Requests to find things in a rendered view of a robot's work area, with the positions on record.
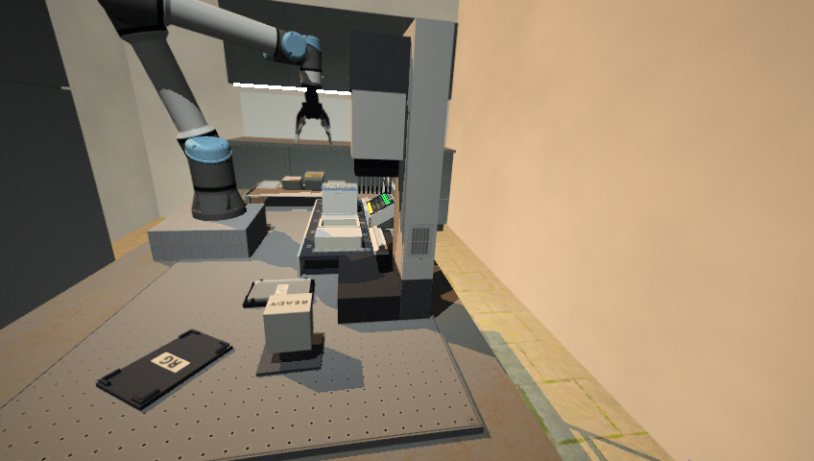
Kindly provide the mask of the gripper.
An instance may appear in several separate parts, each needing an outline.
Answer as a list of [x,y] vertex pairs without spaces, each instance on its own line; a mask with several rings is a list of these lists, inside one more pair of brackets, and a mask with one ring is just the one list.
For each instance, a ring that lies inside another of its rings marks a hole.
[[[325,133],[328,135],[328,140],[332,145],[332,136],[330,130],[330,123],[327,114],[323,109],[323,104],[318,104],[317,101],[317,90],[322,90],[321,85],[301,85],[301,88],[306,89],[306,98],[307,102],[302,102],[302,108],[300,109],[297,115],[297,125],[296,125],[296,144],[299,140],[299,134],[301,133],[301,128],[305,125],[305,118],[308,120],[310,118],[321,119],[321,125],[325,128]],[[312,98],[312,102],[311,102]],[[308,102],[310,101],[310,102]],[[305,104],[305,111],[304,111],[304,104]],[[312,104],[312,105],[309,105]],[[304,118],[305,115],[305,118]],[[302,120],[303,119],[303,120]],[[302,121],[302,122],[301,122]],[[298,132],[298,133],[297,133]]]

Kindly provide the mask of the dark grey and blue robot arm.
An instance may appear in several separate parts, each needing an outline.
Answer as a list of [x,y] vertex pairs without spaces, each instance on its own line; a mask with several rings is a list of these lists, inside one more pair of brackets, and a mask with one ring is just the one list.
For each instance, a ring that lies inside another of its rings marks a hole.
[[319,39],[286,33],[199,0],[98,2],[120,38],[132,46],[179,131],[176,139],[187,155],[194,187],[193,218],[219,221],[243,215],[246,205],[236,187],[230,145],[206,123],[168,45],[166,27],[175,25],[263,52],[266,61],[299,65],[300,82],[306,85],[322,85]]

